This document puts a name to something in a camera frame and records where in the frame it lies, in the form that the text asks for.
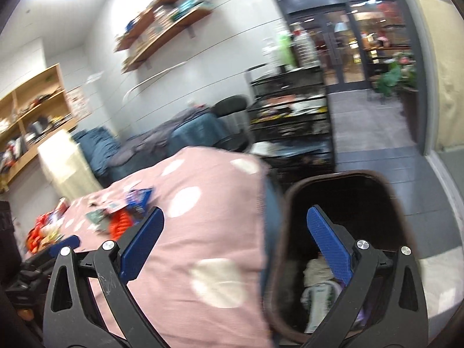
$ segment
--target pink fabric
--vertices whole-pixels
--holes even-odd
[[[163,210],[164,230],[128,287],[172,348],[271,347],[259,294],[259,274],[265,267],[265,172],[251,155],[189,147],[90,195],[110,201],[119,199],[127,186],[156,188],[150,204]],[[197,187],[197,202],[192,206],[187,200],[176,208],[175,196],[190,187]],[[88,229],[85,214],[93,209],[85,197],[75,200],[64,215],[64,234],[82,240],[78,251],[94,250],[108,239]],[[192,268],[211,258],[229,259],[239,268],[246,294],[240,306],[210,306],[193,290]],[[109,330],[121,335],[97,280],[92,288]]]

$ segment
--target brown trash bin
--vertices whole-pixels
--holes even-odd
[[[319,253],[306,223],[308,209],[315,204],[334,224],[343,225],[355,240],[366,239],[376,249],[389,251],[407,245],[416,252],[400,203],[382,175],[367,170],[349,171],[294,184],[285,194],[284,222],[264,308],[272,328],[300,344],[311,337],[304,334],[308,314],[300,297],[305,290],[303,271]],[[367,302],[373,305],[375,299],[375,295],[368,295]]]

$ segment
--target plastic bottle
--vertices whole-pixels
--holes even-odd
[[[280,73],[280,66],[283,65],[279,57],[279,47],[275,45],[272,38],[265,38],[264,43],[263,55],[268,64],[268,73],[278,75]]]
[[[280,52],[280,59],[281,62],[285,65],[286,70],[290,71],[294,68],[297,68],[298,66],[291,51],[292,40],[290,31],[281,26],[277,33],[277,41]]]
[[[295,38],[293,40],[295,50],[298,56],[298,62],[303,68],[310,68],[317,65],[321,65],[317,57],[317,51],[314,46],[313,40],[301,26],[300,22],[292,23],[293,34]]]

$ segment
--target orange knitted item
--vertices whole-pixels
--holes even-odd
[[[134,222],[125,209],[121,209],[113,214],[110,222],[110,236],[117,241],[124,232],[130,228]]]

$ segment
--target dark gray blanket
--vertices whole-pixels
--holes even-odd
[[[156,153],[159,157],[166,156],[166,147],[171,134],[183,124],[210,112],[209,108],[193,107],[179,112],[172,119],[157,126],[157,128],[129,139],[114,155],[109,166],[121,166],[138,152]]]

